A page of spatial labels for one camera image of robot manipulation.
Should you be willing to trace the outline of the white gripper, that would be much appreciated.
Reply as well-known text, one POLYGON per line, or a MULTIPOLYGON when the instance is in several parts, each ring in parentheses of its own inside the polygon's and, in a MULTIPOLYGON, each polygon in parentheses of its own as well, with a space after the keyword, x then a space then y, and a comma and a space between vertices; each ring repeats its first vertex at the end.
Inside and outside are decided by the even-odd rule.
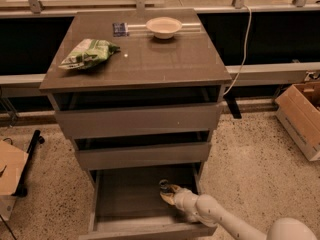
POLYGON ((169 189, 172 193, 161 192, 161 198, 169 205, 175 205, 177 209, 181 210, 186 215, 188 221, 197 222, 199 220, 198 210, 196 208, 198 195, 176 184, 170 184, 169 189))

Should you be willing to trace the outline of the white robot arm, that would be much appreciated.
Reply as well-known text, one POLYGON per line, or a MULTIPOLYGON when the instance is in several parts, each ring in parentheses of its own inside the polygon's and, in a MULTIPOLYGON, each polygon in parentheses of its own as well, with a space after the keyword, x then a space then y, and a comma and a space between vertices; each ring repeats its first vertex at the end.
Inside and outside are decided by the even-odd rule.
POLYGON ((293 218, 276 220, 266 233, 246 223, 224 209, 211 195, 194 194, 187 188, 161 180, 160 196, 193 219, 208 227, 221 225, 234 240, 318 240, 312 230, 293 218))

